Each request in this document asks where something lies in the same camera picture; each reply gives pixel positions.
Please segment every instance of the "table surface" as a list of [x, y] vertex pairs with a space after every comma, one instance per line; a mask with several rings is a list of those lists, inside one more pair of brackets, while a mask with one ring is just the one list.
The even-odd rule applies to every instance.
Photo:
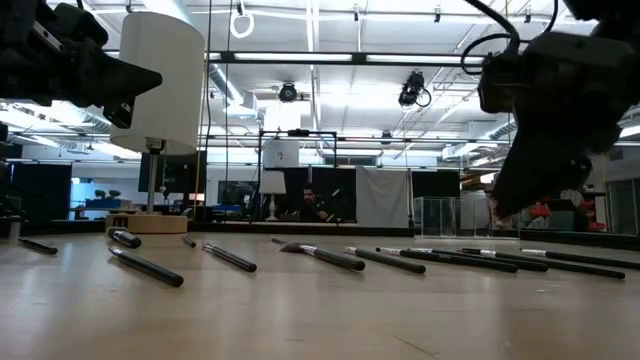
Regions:
[[[172, 288], [111, 257], [102, 235], [34, 237], [48, 257], [0, 245], [0, 354], [13, 359], [624, 359], [640, 342], [640, 272], [625, 281], [550, 270], [501, 273], [425, 263], [415, 275], [372, 261], [350, 272], [278, 251], [264, 235], [144, 236], [131, 250], [185, 278]], [[346, 245], [516, 252], [509, 240], [295, 237]], [[206, 239], [254, 274], [200, 250]], [[640, 261], [639, 253], [526, 247]]]

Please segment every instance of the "lamp shade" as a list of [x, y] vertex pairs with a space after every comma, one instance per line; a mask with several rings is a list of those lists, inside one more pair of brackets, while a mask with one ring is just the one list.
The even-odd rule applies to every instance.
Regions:
[[136, 98], [130, 129], [111, 127], [111, 142], [147, 152], [147, 138], [166, 141], [169, 155], [187, 155], [198, 145], [204, 78], [204, 38], [193, 26], [153, 12], [127, 15], [120, 59], [162, 74], [159, 87]]
[[260, 193], [262, 194], [286, 194], [284, 173], [282, 171], [264, 171], [260, 181]]

